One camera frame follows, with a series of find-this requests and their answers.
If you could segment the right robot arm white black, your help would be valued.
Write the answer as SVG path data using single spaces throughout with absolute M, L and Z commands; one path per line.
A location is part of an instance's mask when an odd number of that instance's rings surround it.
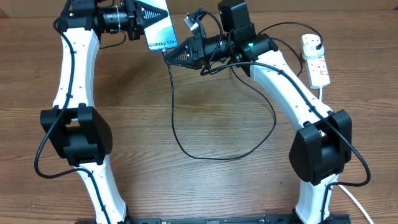
M 265 215 L 264 223 L 349 223 L 348 215 L 329 210 L 331 193 L 351 159 L 350 116 L 334 112 L 300 81 L 287 65 L 274 38 L 256 32 L 244 1 L 221 1 L 220 33 L 205 34 L 199 9 L 185 18 L 192 36 L 170 53 L 167 65 L 215 73 L 213 62 L 227 60 L 228 68 L 240 67 L 260 84 L 289 120 L 295 137 L 290 164 L 300 179 L 299 199 L 292 213 Z

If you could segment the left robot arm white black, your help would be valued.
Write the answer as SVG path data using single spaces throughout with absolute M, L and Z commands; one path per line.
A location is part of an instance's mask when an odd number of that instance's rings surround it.
M 99 6 L 97 1 L 67 1 L 53 28 L 61 35 L 62 69 L 52 109 L 40 113 L 45 136 L 35 156 L 34 169 L 45 178 L 76 172 L 94 206 L 94 223 L 136 223 L 129 215 L 110 165 L 113 136 L 94 104 L 93 81 L 101 35 L 123 33 L 125 39 L 149 36 L 147 28 L 170 20 L 165 1 L 121 1 Z M 58 156 L 72 167 L 44 174 L 39 158 L 50 141 Z

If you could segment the blue Galaxy smartphone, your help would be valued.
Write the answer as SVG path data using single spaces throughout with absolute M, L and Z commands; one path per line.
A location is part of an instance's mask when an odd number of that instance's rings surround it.
M 167 16 L 144 29 L 147 47 L 150 51 L 172 49 L 178 46 L 166 0 L 143 0 L 143 3 L 162 9 Z

